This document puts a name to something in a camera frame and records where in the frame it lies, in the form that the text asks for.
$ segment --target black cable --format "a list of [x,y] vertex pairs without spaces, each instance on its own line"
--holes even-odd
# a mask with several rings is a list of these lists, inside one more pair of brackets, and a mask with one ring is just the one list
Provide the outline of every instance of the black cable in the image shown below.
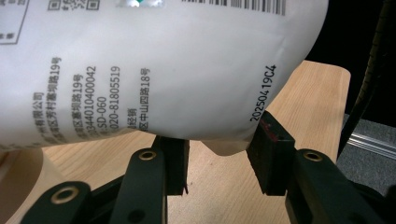
[[349,114],[346,124],[341,131],[340,144],[337,158],[341,155],[349,137],[352,135],[359,120],[363,116],[367,106],[378,88],[379,80],[386,73],[386,64],[389,62],[389,54],[392,45],[396,41],[396,2],[385,0],[375,28],[375,36],[370,50],[369,62],[361,85],[359,96]]

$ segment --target white plastic package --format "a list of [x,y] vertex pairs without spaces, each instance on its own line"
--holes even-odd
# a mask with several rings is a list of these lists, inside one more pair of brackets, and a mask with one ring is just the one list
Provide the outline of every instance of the white plastic package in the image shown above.
[[0,151],[133,130],[241,151],[311,50],[327,5],[1,1]]

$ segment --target wooden table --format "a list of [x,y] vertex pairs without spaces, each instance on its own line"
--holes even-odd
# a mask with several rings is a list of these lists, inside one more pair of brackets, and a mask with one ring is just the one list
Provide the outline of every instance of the wooden table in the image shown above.
[[[322,63],[303,62],[267,110],[296,140],[335,161],[350,74]],[[134,132],[107,140],[43,148],[66,180],[92,189],[125,172],[131,155],[150,147],[154,135]],[[169,223],[290,223],[285,197],[268,197],[246,152],[215,155],[191,141],[188,195],[168,197]]]

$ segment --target light wood surface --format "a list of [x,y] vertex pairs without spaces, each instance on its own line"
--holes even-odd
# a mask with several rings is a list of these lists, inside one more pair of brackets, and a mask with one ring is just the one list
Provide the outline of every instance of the light wood surface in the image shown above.
[[[312,148],[334,161],[347,99],[347,70],[303,62],[267,108],[296,140],[296,148]],[[150,147],[154,135],[134,132],[107,140],[44,148],[67,180],[92,189],[125,172],[131,155]],[[284,197],[261,194],[246,152],[215,155],[191,141],[190,194],[168,197],[169,223],[290,223]]]

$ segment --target gray carpet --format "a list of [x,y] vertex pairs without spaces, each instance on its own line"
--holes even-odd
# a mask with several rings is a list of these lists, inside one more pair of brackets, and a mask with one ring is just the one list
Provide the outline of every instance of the gray carpet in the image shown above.
[[[354,133],[396,147],[396,128],[361,119]],[[348,179],[369,186],[383,195],[388,187],[396,185],[396,160],[362,147],[347,144],[337,166]]]

